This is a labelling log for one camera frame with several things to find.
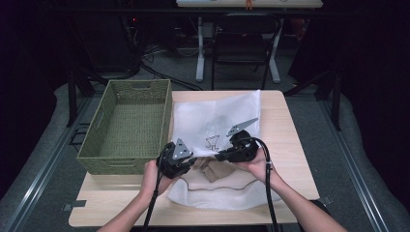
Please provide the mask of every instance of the office chair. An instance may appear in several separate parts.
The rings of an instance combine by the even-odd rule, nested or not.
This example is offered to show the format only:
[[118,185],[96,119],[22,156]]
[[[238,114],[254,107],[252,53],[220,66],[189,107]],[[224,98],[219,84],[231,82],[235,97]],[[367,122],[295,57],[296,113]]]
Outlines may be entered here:
[[280,20],[271,14],[225,14],[215,25],[212,53],[212,90],[215,87],[215,65],[265,66],[262,87],[265,88],[269,62]]

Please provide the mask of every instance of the gray floor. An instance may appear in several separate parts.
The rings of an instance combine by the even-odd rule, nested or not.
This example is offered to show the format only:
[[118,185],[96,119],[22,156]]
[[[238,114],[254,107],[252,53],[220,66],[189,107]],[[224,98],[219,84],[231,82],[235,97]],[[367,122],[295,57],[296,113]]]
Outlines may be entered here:
[[[210,89],[209,52],[206,53],[205,80],[197,83],[196,56],[192,49],[177,52],[160,51],[148,55],[145,63],[160,73],[188,81],[204,90]],[[294,50],[281,47],[277,55],[281,84],[269,79],[267,88],[286,91],[295,80],[287,75]],[[233,76],[259,75],[251,68],[236,69]],[[232,72],[217,70],[219,76]],[[141,70],[133,78],[155,78]],[[249,87],[245,81],[237,88]],[[96,83],[97,90],[103,87]],[[173,90],[185,90],[178,85]],[[410,217],[404,208],[386,189],[377,172],[366,158],[360,132],[345,97],[341,100],[340,125],[334,130],[329,122],[328,103],[316,101],[315,87],[311,86],[294,97],[286,98],[295,127],[300,136],[307,161],[321,197],[329,197],[333,203],[327,207],[332,216],[348,231],[410,231]],[[62,211],[66,203],[75,201],[85,170],[75,160],[76,149],[68,140],[80,123],[89,123],[101,98],[79,98],[79,117],[74,126],[67,129],[68,92],[62,86],[55,92],[58,102],[50,124],[38,146],[27,161],[20,175],[0,202],[0,231],[95,231],[96,228],[72,228],[68,225],[70,212]],[[284,231],[298,231],[296,224],[284,225]]]

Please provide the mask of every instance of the white cloth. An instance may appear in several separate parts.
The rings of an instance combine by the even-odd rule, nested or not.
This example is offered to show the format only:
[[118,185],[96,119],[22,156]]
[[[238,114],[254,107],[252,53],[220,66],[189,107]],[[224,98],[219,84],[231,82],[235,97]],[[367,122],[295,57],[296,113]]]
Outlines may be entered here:
[[[271,190],[272,200],[280,197]],[[190,170],[171,188],[167,197],[181,205],[199,209],[246,210],[267,204],[265,185],[250,173],[235,170],[210,183],[200,170]]]
[[[260,91],[216,101],[177,102],[172,141],[181,138],[194,157],[210,157],[231,147],[226,134],[245,121],[260,118]],[[259,137],[259,120],[245,130]]]

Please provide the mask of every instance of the hand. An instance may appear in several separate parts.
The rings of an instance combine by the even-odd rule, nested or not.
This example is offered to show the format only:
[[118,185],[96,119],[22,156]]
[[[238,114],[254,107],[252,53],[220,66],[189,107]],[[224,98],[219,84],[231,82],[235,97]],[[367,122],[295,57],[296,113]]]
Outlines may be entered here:
[[[139,192],[140,194],[147,195],[150,197],[153,195],[157,183],[157,174],[158,168],[155,160],[151,160],[145,163],[144,177],[142,179],[141,190]],[[158,188],[158,195],[163,194],[173,181],[173,179],[169,179],[165,176],[162,176]]]
[[[266,179],[266,158],[262,148],[259,148],[256,153],[256,157],[252,161],[247,162],[236,162],[237,166],[246,169],[250,172],[256,179],[265,183]],[[271,165],[271,175],[278,175],[275,167]]]

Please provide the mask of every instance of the green wicker basket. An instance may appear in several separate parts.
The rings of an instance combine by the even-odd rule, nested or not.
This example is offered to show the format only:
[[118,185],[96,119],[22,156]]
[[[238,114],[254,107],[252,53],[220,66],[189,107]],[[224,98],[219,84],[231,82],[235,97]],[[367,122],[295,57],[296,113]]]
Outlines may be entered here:
[[168,142],[169,80],[110,80],[77,160],[94,175],[142,174]]

